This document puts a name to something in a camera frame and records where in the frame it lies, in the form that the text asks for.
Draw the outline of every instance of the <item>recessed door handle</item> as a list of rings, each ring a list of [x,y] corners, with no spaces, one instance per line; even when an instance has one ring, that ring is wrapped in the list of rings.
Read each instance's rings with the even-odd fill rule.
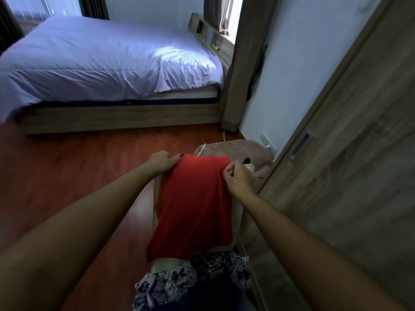
[[[288,157],[289,160],[291,160],[291,162],[294,162],[297,159],[297,157],[300,155],[300,153],[304,150],[304,148],[306,148],[310,144],[313,138],[314,138],[313,134],[311,134],[310,132],[306,132],[301,138],[301,141],[291,152],[290,156]]]

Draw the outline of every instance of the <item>person's right arm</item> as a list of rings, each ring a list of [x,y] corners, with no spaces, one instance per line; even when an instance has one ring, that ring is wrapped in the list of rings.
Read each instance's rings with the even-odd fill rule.
[[[406,310],[334,248],[256,195],[241,163],[232,162],[223,177],[313,309]]]

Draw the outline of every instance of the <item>person's left hand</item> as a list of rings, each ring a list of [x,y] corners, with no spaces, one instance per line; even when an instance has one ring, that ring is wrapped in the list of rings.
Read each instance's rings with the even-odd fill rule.
[[[183,156],[184,153],[172,157],[167,151],[160,151],[152,154],[147,163],[151,166],[155,176],[158,176],[169,171]]]

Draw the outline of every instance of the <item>bed frame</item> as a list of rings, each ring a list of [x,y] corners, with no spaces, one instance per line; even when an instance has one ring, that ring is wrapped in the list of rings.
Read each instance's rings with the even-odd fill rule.
[[[196,13],[190,18],[188,30],[219,58],[226,78],[234,45]],[[220,122],[224,106],[219,93],[215,104],[28,107],[14,121],[25,134],[208,124]]]

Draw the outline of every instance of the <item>person's left arm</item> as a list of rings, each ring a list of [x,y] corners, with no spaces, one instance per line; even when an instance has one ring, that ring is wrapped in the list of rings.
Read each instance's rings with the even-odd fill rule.
[[[153,154],[71,204],[0,254],[1,310],[56,310],[110,239],[141,190],[181,159]]]

